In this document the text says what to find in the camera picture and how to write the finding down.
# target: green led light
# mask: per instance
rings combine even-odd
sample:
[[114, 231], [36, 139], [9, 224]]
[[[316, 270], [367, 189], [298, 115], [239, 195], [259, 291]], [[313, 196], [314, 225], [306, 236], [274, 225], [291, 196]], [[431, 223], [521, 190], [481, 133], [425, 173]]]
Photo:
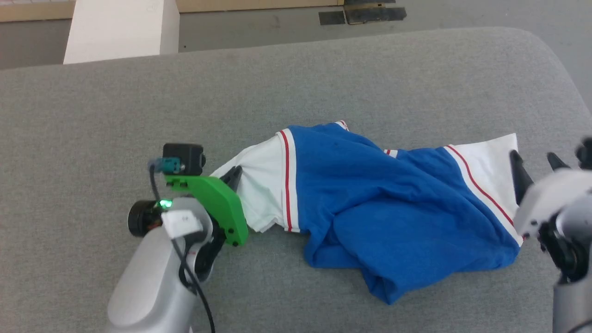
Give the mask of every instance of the green led light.
[[171, 208], [173, 206], [173, 201], [172, 200], [161, 200], [158, 202], [158, 204], [162, 208]]

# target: black tape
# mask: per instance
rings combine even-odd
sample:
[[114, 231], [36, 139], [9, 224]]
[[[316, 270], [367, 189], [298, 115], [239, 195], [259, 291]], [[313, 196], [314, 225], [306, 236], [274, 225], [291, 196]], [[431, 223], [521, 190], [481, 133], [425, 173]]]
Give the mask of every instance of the black tape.
[[321, 25], [345, 24], [343, 11], [319, 12], [318, 21]]
[[405, 17], [407, 17], [407, 12], [405, 11], [404, 7], [375, 7], [351, 10], [346, 9], [344, 12], [349, 24], [362, 24], [380, 21], [402, 21]]

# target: gray floor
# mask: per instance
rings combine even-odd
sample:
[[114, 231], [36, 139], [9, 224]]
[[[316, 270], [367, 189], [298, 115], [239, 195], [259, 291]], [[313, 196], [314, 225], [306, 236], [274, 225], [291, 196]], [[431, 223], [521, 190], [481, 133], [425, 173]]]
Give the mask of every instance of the gray floor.
[[[184, 14], [182, 52], [339, 39], [403, 31], [506, 26], [531, 31], [555, 51], [592, 108], [592, 1], [400, 0], [402, 22], [320, 26], [335, 8]], [[60, 63], [69, 21], [0, 24], [0, 69]]]

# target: white pillar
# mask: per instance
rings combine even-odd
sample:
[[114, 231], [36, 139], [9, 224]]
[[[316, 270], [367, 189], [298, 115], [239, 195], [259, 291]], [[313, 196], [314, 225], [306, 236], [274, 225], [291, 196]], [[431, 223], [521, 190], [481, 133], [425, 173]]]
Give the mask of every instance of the white pillar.
[[77, 0], [64, 63], [177, 52], [175, 0]]

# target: gray cushioned table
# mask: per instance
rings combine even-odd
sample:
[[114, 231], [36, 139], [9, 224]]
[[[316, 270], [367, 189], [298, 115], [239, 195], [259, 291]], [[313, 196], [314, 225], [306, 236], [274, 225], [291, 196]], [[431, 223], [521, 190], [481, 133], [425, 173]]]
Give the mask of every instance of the gray cushioned table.
[[[289, 124], [344, 119], [385, 148], [516, 132], [535, 178], [592, 117], [552, 51], [506, 28], [439, 30], [0, 72], [0, 331], [101, 332], [139, 240], [165, 142], [207, 171]], [[315, 270], [305, 235], [226, 248], [205, 286], [218, 332], [549, 332], [558, 273], [536, 241], [498, 271], [455, 274], [387, 306], [359, 272]], [[207, 328], [195, 309], [195, 326]]]

